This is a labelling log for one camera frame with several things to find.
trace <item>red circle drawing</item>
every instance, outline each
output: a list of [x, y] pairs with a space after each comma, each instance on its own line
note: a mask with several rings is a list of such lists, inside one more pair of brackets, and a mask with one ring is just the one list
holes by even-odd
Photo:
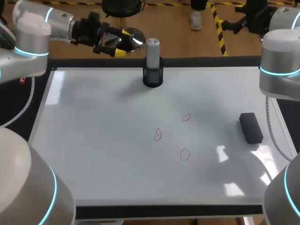
[[[183, 153], [184, 150], [188, 151], [188, 157], [184, 157], [184, 158], [183, 158], [182, 153]], [[181, 152], [180, 152], [180, 158], [181, 158], [181, 160], [187, 161], [187, 160], [189, 159], [190, 156], [191, 156], [191, 153], [189, 152], [188, 149], [184, 148], [183, 150], [181, 150]]]
[[181, 121], [182, 121], [182, 122], [186, 122], [186, 121], [188, 121], [190, 118], [191, 118], [191, 114], [188, 113], [188, 114], [186, 114], [184, 117], [182, 117]]
[[159, 139], [161, 139], [161, 131], [160, 129], [158, 128], [156, 130], [156, 133], [155, 133], [155, 136], [154, 136], [154, 141], [158, 141]]

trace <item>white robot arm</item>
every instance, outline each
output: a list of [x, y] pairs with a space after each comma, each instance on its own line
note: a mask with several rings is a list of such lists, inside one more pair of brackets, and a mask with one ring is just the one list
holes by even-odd
[[94, 53], [111, 56], [125, 55], [125, 51], [102, 46], [107, 33], [130, 39], [122, 29], [99, 21], [100, 15], [91, 12], [88, 19], [74, 20], [70, 13], [49, 6], [20, 0], [13, 11], [16, 27], [14, 50], [0, 50], [0, 84], [21, 77], [43, 75], [47, 68], [50, 40], [66, 40], [83, 44]]
[[[51, 38], [83, 44], [94, 53], [125, 54], [103, 47], [106, 33], [131, 36], [122, 29], [100, 23], [99, 14], [75, 21], [72, 14], [21, 0], [13, 12], [15, 48], [0, 50], [0, 85], [10, 80], [43, 75]], [[0, 224], [71, 225], [75, 203], [71, 192], [52, 168], [18, 134], [0, 128]]]
[[[225, 30], [238, 33], [248, 27], [264, 35], [259, 86], [268, 97], [300, 101], [300, 8], [268, 6], [266, 0], [247, 0], [246, 16], [237, 23], [225, 22]], [[280, 151], [274, 137], [272, 140]], [[300, 155], [268, 185], [263, 200], [267, 225], [300, 224]]]

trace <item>stool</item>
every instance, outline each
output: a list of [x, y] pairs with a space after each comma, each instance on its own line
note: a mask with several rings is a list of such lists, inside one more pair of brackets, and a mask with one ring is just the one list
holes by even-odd
[[132, 27], [127, 27], [126, 17], [133, 16], [144, 10], [146, 0], [103, 0], [102, 9], [106, 17], [112, 16], [120, 18], [121, 28], [131, 34], [131, 40], [123, 40], [114, 35], [106, 37], [105, 46], [118, 48], [127, 53], [140, 49], [145, 44], [144, 34]]

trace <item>whiteboard marker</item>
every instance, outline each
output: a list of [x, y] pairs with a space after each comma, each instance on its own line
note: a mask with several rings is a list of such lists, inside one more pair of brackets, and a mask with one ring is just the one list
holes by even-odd
[[159, 68], [160, 43], [156, 38], [149, 38], [146, 45], [146, 65], [149, 69]]

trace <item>red marker drawing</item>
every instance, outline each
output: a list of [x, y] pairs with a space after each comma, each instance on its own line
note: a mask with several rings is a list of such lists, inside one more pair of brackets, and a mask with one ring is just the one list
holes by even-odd
[[186, 122], [186, 121], [189, 120], [189, 118], [191, 118], [191, 114], [190, 114], [190, 113], [188, 113], [188, 114], [186, 114], [184, 117], [182, 117], [181, 121], [182, 121], [182, 122]]
[[154, 141], [158, 141], [159, 139], [161, 139], [161, 131], [160, 129], [158, 128], [156, 130], [156, 133], [155, 133], [155, 136], [154, 136]]
[[189, 152], [188, 149], [184, 148], [183, 150], [181, 150], [181, 152], [180, 152], [180, 158], [181, 158], [181, 160], [187, 161], [190, 156], [191, 156], [191, 153]]

